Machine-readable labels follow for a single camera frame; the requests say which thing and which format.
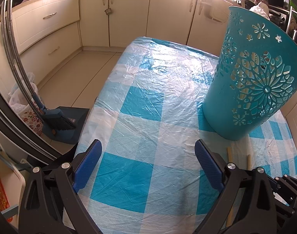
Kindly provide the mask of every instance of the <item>blue gripper pad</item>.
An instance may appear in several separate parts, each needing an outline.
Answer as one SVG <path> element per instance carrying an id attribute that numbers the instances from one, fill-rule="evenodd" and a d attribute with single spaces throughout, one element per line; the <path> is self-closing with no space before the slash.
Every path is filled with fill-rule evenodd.
<path id="1" fill-rule="evenodd" d="M 99 140 L 94 140 L 93 143 L 86 150 L 86 155 L 75 171 L 73 189 L 76 193 L 78 193 L 80 189 L 86 186 L 98 160 L 100 159 L 101 154 L 102 144 Z"/>
<path id="2" fill-rule="evenodd" d="M 222 192 L 224 184 L 222 182 L 223 173 L 221 171 L 221 168 L 218 166 L 218 164 L 215 162 L 215 160 L 212 158 L 212 156 L 200 140 L 196 141 L 195 143 L 195 155 L 201 167 L 203 168 L 212 188 L 218 190 L 219 192 Z"/>

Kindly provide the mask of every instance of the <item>teal plastic basket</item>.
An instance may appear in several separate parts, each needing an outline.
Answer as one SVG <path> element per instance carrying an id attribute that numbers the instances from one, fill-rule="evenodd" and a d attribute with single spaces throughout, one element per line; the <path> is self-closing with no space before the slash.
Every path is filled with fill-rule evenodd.
<path id="1" fill-rule="evenodd" d="M 265 122 L 297 90 L 297 45 L 264 17 L 235 6 L 230 11 L 203 111 L 219 135 L 235 141 Z"/>

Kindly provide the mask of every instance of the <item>tile floor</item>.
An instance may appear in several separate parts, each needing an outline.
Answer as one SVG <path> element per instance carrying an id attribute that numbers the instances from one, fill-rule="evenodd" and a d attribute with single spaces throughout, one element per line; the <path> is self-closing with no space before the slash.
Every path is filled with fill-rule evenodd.
<path id="1" fill-rule="evenodd" d="M 48 109 L 58 106 L 92 108 L 107 77 L 116 65 L 121 53 L 105 51 L 81 51 L 66 63 L 39 93 Z M 64 154 L 73 145 L 42 138 Z"/>

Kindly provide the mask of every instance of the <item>metal bolt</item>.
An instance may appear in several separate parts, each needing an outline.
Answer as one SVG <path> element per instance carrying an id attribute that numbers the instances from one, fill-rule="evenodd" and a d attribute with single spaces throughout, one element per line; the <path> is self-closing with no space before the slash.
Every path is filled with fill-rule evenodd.
<path id="1" fill-rule="evenodd" d="M 258 167 L 258 168 L 257 168 L 257 171 L 258 171 L 259 173 L 264 173 L 264 169 L 263 169 L 262 167 Z"/>
<path id="2" fill-rule="evenodd" d="M 62 164 L 62 168 L 63 168 L 63 169 L 67 169 L 67 168 L 69 168 L 69 167 L 70 167 L 70 163 L 67 163 L 67 162 L 66 162 L 66 163 L 63 163 L 63 164 Z"/>
<path id="3" fill-rule="evenodd" d="M 39 167 L 35 167 L 35 168 L 32 169 L 32 172 L 33 173 L 37 173 L 38 171 L 40 171 L 40 168 Z"/>
<path id="4" fill-rule="evenodd" d="M 228 163 L 228 164 L 227 164 L 227 167 L 228 167 L 229 169 L 231 169 L 231 170 L 234 170 L 235 167 L 236 167 L 236 165 L 233 164 L 233 163 Z"/>

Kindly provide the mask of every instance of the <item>plastic table cover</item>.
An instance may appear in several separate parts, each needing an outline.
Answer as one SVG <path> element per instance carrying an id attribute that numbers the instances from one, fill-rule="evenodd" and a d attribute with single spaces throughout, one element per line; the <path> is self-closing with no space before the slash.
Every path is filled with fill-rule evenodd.
<path id="1" fill-rule="evenodd" d="M 209 126 L 202 101 L 218 57 L 167 41 L 137 38 L 108 77 L 83 129 L 76 154 L 99 139 L 103 153 L 79 196 L 104 234 L 191 234 L 218 192 L 194 154 L 202 138 L 226 161 L 297 177 L 297 152 L 278 111 L 239 141 Z"/>

